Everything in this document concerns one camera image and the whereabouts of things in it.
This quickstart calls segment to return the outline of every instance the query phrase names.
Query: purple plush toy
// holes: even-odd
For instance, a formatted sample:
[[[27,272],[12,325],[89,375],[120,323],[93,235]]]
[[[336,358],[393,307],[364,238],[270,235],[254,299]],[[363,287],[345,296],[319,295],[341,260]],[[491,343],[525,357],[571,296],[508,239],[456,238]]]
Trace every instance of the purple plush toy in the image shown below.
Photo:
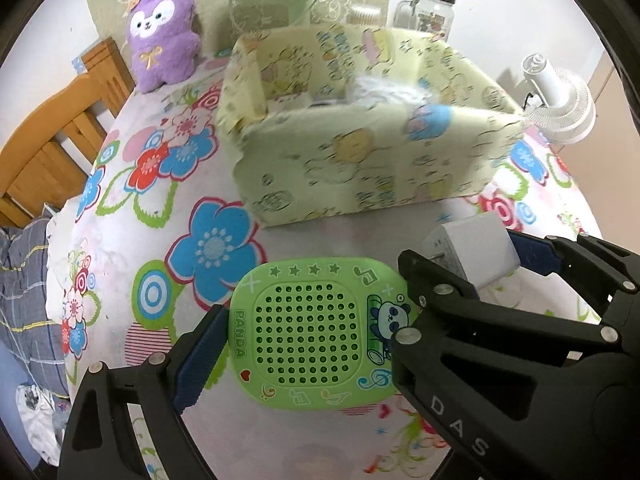
[[[145,94],[190,78],[200,37],[191,30],[193,0],[140,0],[129,22],[133,73]]]

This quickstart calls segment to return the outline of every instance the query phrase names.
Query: green plastic toy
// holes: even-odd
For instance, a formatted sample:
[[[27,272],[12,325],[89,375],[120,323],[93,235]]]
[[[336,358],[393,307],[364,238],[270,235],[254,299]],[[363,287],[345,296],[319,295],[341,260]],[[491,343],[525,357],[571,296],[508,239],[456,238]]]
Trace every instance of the green plastic toy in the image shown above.
[[[391,336],[417,314],[404,279],[375,260],[263,264],[238,283],[231,299],[234,371],[255,400],[272,408],[379,402],[396,391]]]

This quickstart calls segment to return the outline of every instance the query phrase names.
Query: floral tablecloth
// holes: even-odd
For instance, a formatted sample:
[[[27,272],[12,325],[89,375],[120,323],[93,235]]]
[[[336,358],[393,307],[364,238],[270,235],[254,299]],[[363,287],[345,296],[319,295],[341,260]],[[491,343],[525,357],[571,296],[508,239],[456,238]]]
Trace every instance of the floral tablecloth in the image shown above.
[[[203,59],[187,82],[126,103],[98,155],[78,210],[63,306],[71,395],[88,365],[141,363],[167,351],[235,284],[266,261],[368,256],[397,267],[439,223],[495,210],[543,237],[600,236],[564,164],[530,129],[493,181],[469,198],[317,218],[260,229],[218,149],[214,117],[226,59]],[[557,276],[519,269],[485,301],[574,320],[597,316]],[[152,478],[166,478],[140,412],[134,426]],[[447,444],[401,396],[325,412],[272,410],[249,398],[225,351],[183,419],[220,480],[429,478]]]

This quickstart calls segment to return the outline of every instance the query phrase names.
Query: plaid fabric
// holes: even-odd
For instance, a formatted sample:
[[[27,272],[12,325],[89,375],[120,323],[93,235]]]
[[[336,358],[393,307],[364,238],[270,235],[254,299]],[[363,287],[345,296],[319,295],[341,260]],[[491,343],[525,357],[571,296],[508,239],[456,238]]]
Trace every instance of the plaid fabric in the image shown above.
[[[62,330],[45,311],[48,221],[0,228],[0,340],[36,384],[68,397]]]

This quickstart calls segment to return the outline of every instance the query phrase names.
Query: yellow fabric box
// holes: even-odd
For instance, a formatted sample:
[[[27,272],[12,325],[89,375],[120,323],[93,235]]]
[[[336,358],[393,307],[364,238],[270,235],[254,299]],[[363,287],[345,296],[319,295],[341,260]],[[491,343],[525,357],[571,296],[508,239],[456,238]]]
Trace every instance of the yellow fabric box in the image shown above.
[[[284,96],[341,99],[360,74],[420,85],[440,104],[268,113]],[[443,41],[339,24],[243,36],[217,119],[240,196],[268,226],[476,194],[526,127],[504,90]]]

